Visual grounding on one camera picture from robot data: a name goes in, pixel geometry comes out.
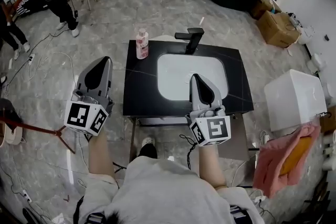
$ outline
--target white sneaker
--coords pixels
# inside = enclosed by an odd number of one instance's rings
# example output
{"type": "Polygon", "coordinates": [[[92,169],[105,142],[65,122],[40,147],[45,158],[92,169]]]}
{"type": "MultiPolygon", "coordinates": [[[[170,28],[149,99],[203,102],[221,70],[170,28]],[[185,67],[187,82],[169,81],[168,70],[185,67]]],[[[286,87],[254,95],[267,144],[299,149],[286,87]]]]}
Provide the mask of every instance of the white sneaker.
{"type": "Polygon", "coordinates": [[[72,36],[77,37],[79,35],[78,27],[76,27],[74,30],[71,30],[72,36]]]}
{"type": "Polygon", "coordinates": [[[6,76],[1,77],[0,78],[0,85],[4,84],[6,80],[7,80],[6,76]]]}
{"type": "Polygon", "coordinates": [[[21,47],[19,47],[17,50],[14,50],[14,60],[19,58],[20,51],[21,51],[21,47]]]}
{"type": "Polygon", "coordinates": [[[56,27],[56,29],[61,30],[64,27],[64,25],[66,25],[66,24],[67,24],[67,22],[59,23],[59,25],[56,27]]]}
{"type": "Polygon", "coordinates": [[[142,140],[142,147],[147,144],[153,144],[155,146],[155,139],[147,136],[144,140],[142,140]]]}
{"type": "Polygon", "coordinates": [[[29,50],[30,50],[30,45],[29,45],[29,43],[28,43],[28,42],[24,43],[24,44],[23,44],[23,48],[25,49],[25,52],[29,52],[29,50]]]}

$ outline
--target black hair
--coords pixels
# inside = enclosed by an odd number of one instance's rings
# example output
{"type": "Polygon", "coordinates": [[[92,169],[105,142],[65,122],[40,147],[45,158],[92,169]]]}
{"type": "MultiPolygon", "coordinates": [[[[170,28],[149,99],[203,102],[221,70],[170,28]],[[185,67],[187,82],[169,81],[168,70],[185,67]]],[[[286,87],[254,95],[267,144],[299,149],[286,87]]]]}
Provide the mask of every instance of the black hair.
{"type": "Polygon", "coordinates": [[[124,222],[119,218],[119,212],[115,211],[107,218],[106,224],[123,224],[124,222]]]}

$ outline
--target pink towel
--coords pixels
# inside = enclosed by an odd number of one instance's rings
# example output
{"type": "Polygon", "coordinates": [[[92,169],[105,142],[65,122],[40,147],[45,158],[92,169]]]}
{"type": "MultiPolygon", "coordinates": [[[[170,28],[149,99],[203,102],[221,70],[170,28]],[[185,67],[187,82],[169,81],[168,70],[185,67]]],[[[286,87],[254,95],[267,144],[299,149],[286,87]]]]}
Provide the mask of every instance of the pink towel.
{"type": "Polygon", "coordinates": [[[295,185],[301,178],[301,171],[306,157],[320,134],[321,127],[307,123],[292,134],[267,142],[260,147],[253,187],[261,189],[265,196],[271,198],[285,186],[295,185]],[[298,164],[287,174],[280,176],[282,165],[298,144],[301,137],[311,136],[311,144],[302,155],[298,164]]]}

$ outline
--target black faucet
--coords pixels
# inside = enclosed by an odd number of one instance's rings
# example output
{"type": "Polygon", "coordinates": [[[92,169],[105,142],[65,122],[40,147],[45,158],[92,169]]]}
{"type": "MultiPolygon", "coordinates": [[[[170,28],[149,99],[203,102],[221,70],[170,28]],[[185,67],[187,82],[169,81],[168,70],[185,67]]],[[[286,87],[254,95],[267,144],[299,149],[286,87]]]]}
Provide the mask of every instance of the black faucet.
{"type": "Polygon", "coordinates": [[[185,50],[185,54],[193,54],[200,43],[200,40],[204,34],[203,28],[188,28],[187,33],[175,33],[176,39],[190,40],[187,48],[185,50]]]}

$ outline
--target black sink countertop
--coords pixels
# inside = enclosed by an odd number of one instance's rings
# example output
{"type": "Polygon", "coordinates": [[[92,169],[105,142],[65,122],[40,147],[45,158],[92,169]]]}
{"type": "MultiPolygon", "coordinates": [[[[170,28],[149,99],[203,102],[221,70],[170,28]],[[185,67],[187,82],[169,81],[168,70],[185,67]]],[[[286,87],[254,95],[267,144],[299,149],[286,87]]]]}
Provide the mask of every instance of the black sink countertop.
{"type": "MultiPolygon", "coordinates": [[[[184,116],[192,111],[188,101],[164,98],[158,89],[158,59],[163,54],[185,54],[187,43],[149,41],[149,56],[136,57],[135,40],[130,40],[126,64],[123,115],[138,117],[184,116]]],[[[224,65],[228,95],[223,99],[227,115],[254,109],[245,68],[239,50],[201,45],[195,56],[214,57],[224,65]]]]}

